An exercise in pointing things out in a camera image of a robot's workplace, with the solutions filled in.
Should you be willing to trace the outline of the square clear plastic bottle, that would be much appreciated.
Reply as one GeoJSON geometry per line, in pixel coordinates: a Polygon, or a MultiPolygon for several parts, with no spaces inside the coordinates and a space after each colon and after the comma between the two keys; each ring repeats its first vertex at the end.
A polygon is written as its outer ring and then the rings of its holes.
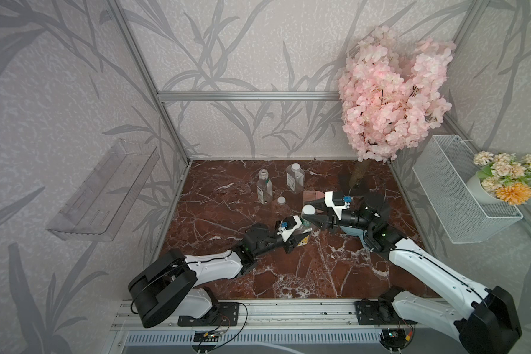
{"type": "Polygon", "coordinates": [[[293,163],[286,168],[287,188],[293,193],[300,193],[304,189],[305,171],[298,163],[293,163]]]}

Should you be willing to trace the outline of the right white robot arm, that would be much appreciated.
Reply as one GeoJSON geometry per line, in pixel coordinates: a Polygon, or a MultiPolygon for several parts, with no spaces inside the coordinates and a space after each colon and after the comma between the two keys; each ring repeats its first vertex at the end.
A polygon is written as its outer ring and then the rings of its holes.
{"type": "Polygon", "coordinates": [[[457,340],[468,353],[510,352],[522,329],[507,290],[463,276],[405,237],[389,224],[391,208],[384,196],[367,193],[358,209],[352,209],[352,201],[342,192],[326,192],[303,206],[302,217],[322,230],[357,234],[371,252],[406,270],[444,300],[439,304],[406,290],[388,291],[385,298],[399,318],[457,340]]]}

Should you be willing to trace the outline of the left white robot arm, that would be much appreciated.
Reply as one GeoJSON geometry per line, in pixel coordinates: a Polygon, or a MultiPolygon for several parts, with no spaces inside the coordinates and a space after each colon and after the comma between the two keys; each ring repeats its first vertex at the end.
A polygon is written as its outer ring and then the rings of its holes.
{"type": "Polygon", "coordinates": [[[243,277],[268,252],[291,253],[305,245],[311,232],[300,218],[291,216],[277,222],[274,230],[261,223],[252,225],[226,252],[192,256],[171,249],[130,281],[131,311],[147,329],[170,317],[178,317],[182,327],[235,325],[237,305],[219,302],[207,284],[243,277]]]}

